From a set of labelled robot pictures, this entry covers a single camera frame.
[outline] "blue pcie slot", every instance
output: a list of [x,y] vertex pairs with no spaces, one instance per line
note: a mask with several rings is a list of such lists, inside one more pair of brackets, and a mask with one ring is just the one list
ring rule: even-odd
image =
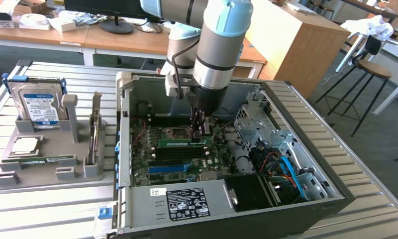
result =
[[186,172],[191,164],[169,167],[149,167],[149,173],[181,173]]

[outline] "metal roller table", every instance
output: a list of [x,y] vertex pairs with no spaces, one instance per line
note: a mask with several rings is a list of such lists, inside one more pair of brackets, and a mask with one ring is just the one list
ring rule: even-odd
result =
[[[32,62],[28,67],[16,66],[13,69],[10,76],[64,77],[68,92],[78,95],[76,113],[80,119],[86,119],[90,114],[94,91],[104,93],[101,115],[108,122],[105,175],[94,182],[0,191],[0,239],[44,236],[50,239],[93,238],[94,210],[113,200],[114,80],[118,71],[121,69],[44,62]],[[267,84],[357,198],[337,215],[290,238],[398,239],[397,199],[295,89],[285,82],[269,81]],[[13,100],[1,86],[0,158],[14,129],[16,116]]]

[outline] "blue hard drive label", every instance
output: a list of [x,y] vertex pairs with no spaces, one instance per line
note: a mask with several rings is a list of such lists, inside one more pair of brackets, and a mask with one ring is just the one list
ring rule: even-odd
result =
[[58,123],[57,109],[53,107],[52,94],[24,94],[26,111],[30,120],[38,125],[53,125]]

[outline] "motherboard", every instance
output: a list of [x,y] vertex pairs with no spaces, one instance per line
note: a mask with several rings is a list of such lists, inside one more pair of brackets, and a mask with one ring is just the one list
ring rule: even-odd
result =
[[[222,134],[202,136],[191,143],[190,127],[181,125],[186,123],[189,119],[171,123],[157,118],[131,119],[133,186],[215,180],[231,174],[233,160]],[[213,132],[223,125],[213,120]]]

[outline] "monitor stand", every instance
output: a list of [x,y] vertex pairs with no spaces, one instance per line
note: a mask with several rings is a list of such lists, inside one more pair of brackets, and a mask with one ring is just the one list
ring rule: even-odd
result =
[[118,17],[114,16],[114,21],[106,20],[102,21],[100,24],[100,28],[113,34],[128,34],[133,31],[133,27],[129,23],[124,21],[118,21]]

